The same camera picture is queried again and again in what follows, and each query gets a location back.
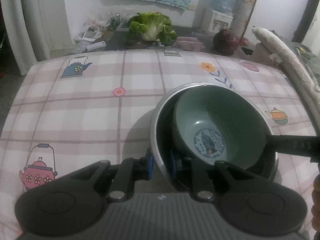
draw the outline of metal bowl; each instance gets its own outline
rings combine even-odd
[[[173,112],[179,97],[188,89],[203,85],[213,85],[211,83],[190,83],[177,87],[167,93],[156,106],[150,121],[150,147],[153,157],[164,177],[171,183],[176,190],[182,190],[185,187],[177,180],[173,179],[169,169],[171,166],[170,151],[173,145],[172,139],[172,121]],[[252,104],[252,106],[264,118],[266,127],[273,134],[271,128],[262,114],[262,112]],[[264,152],[258,162],[247,170],[273,180],[278,168],[278,155],[276,152]]]

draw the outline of tablecloth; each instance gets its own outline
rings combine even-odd
[[[290,81],[264,65],[161,49],[94,52],[44,61],[30,69],[0,138],[0,239],[19,234],[14,204],[25,186],[49,182],[99,160],[116,164],[144,156],[153,109],[167,92],[191,82],[222,84],[249,99],[266,115],[276,135],[316,135]],[[274,112],[287,118],[280,120]],[[31,153],[39,143],[54,149],[54,163],[49,148],[36,147]],[[57,176],[21,181],[19,172],[39,160],[55,166]],[[276,181],[304,197],[308,216],[303,229],[310,232],[311,185],[317,173],[308,158],[279,155]]]

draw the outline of bowl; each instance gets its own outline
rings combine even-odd
[[[263,115],[232,90],[204,85],[179,98],[173,115],[177,149],[214,165],[227,161],[247,169],[259,160],[266,135],[271,134]]]
[[[172,124],[173,112],[180,96],[190,88],[211,83],[197,82],[185,84],[167,93],[158,103],[153,111],[150,121],[149,140],[150,148],[157,166],[165,179],[172,185],[172,190],[182,191],[186,187],[171,175],[171,150],[173,142]],[[267,179],[274,179],[278,167],[278,155],[276,152],[264,152],[255,165],[247,170],[263,176]]]

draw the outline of green bowl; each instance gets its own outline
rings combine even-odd
[[[174,109],[177,149],[208,164],[223,160],[243,169],[259,160],[271,134],[265,117],[252,103],[225,87],[187,90]]]

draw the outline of gray floor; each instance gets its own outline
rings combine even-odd
[[[0,72],[4,72],[3,78],[0,78],[0,134],[4,126],[5,119],[9,113],[12,102],[24,80],[8,40],[0,50]]]

